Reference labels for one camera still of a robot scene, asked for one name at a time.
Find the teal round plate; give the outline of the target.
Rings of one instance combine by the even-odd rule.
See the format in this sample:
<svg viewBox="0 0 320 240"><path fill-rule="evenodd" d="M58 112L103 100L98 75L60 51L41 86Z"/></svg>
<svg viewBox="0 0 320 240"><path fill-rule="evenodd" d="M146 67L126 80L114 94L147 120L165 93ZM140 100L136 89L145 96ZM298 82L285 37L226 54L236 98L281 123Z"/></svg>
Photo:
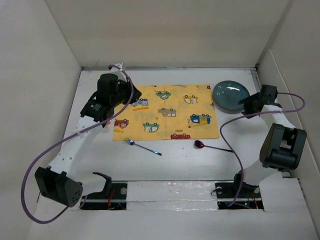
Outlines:
<svg viewBox="0 0 320 240"><path fill-rule="evenodd" d="M213 103L229 112L240 112L243 104L239 101L250 96L249 91L239 82L225 80L217 83L212 91Z"/></svg>

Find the yellow cartoon print cloth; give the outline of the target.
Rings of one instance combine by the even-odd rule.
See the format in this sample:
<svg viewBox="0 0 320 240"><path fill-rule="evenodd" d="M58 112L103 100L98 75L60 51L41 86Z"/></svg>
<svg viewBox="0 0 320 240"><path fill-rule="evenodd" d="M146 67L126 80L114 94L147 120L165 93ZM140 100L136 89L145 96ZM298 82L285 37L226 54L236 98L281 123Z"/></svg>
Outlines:
<svg viewBox="0 0 320 240"><path fill-rule="evenodd" d="M138 85L138 100L114 120L113 140L218 139L210 84Z"/></svg>

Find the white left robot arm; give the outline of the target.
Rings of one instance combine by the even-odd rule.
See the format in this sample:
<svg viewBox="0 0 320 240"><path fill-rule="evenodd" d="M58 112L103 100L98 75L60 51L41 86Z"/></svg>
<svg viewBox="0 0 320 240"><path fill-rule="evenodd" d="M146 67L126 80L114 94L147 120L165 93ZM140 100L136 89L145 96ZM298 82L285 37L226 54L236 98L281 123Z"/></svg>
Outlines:
<svg viewBox="0 0 320 240"><path fill-rule="evenodd" d="M69 208L74 207L83 194L82 183L76 181L76 170L94 138L115 115L117 106L127 107L142 95L129 81L123 63L108 68L80 111L74 137L65 142L47 167L39 167L34 174L43 197Z"/></svg>

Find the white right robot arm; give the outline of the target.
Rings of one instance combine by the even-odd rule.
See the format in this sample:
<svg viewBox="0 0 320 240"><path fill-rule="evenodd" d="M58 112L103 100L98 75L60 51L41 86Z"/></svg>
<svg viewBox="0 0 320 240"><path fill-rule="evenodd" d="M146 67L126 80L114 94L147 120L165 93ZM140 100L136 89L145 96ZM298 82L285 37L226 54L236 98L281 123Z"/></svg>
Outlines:
<svg viewBox="0 0 320 240"><path fill-rule="evenodd" d="M259 116L264 120L268 133L258 160L234 176L231 191L237 197L254 191L260 182L277 172L295 170L300 163L307 133L287 119L277 97L275 86L263 84L260 92L238 102L247 119Z"/></svg>

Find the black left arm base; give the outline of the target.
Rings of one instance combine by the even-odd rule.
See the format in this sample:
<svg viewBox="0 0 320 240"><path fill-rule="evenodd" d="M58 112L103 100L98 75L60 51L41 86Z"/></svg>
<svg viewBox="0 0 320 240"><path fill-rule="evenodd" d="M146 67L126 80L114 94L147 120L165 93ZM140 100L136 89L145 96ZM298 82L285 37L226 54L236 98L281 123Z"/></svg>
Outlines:
<svg viewBox="0 0 320 240"><path fill-rule="evenodd" d="M93 172L95 176L103 178L101 190L91 190L84 194L79 203L80 210L124 211L127 209L128 183L126 181L112 181L112 178L100 172Z"/></svg>

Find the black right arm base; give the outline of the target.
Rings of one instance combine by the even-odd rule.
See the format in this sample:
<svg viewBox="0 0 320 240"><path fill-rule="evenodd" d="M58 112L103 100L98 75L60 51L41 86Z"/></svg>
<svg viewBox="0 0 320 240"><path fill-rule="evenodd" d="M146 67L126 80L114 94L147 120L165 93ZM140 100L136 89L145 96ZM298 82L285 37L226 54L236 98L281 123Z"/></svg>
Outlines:
<svg viewBox="0 0 320 240"><path fill-rule="evenodd" d="M241 184L240 173L232 181L215 182L210 195L216 198L219 210L264 210L259 186Z"/></svg>

